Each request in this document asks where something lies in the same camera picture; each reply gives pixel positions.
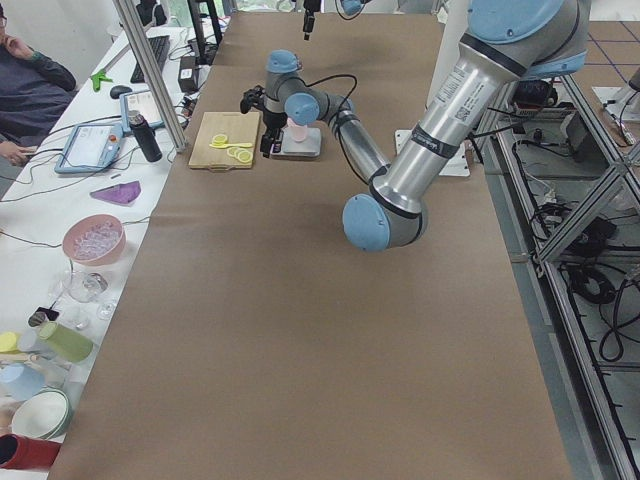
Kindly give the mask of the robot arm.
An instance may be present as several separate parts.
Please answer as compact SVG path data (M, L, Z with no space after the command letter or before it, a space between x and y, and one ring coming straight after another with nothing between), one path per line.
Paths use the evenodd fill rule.
M563 76L584 65L590 10L588 1L470 2L459 58L392 161L346 98L305 83L299 58L289 50L269 54L266 84L255 94L245 93L241 110L263 114L264 157L274 152L289 120L325 122L368 187L344 206L346 237L364 251L406 246L426 229L426 190L496 93L511 82Z
M337 13L340 18L346 21L350 21L359 16L365 6L369 3L369 0L343 0L335 1ZM305 41L309 41L311 34L314 30L316 14L321 10L321 0L304 0L303 1L303 38Z

